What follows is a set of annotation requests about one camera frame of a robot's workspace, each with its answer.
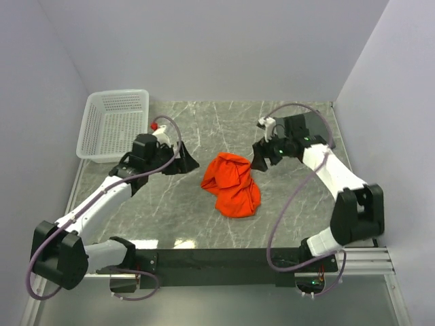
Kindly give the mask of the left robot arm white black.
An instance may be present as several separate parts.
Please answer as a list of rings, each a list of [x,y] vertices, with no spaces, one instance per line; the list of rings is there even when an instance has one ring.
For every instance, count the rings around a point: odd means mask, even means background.
[[[90,197],[56,222],[42,221],[35,228],[28,273],[70,290],[89,272],[111,267],[130,272],[136,264],[132,242],[114,236],[100,244],[86,244],[87,238],[104,218],[132,198],[150,175],[186,174],[198,167],[183,141],[171,145],[165,134],[138,135],[132,149]]]

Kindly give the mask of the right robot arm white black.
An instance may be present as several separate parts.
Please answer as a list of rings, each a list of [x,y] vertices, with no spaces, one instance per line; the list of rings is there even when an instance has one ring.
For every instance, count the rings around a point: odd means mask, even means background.
[[[298,158],[315,172],[334,198],[330,225],[309,238],[299,247],[298,263],[307,271],[322,263],[322,256],[344,246],[380,236],[385,231],[383,190],[368,184],[353,174],[332,152],[319,135],[305,137],[274,136],[253,144],[251,168],[265,172],[282,158]]]

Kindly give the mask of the orange t shirt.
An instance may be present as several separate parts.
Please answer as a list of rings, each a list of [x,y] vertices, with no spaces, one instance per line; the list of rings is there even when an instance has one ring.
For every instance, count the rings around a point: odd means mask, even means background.
[[[201,188],[216,197],[215,209],[227,218],[251,217],[261,205],[250,161],[233,153],[220,152],[211,161]]]

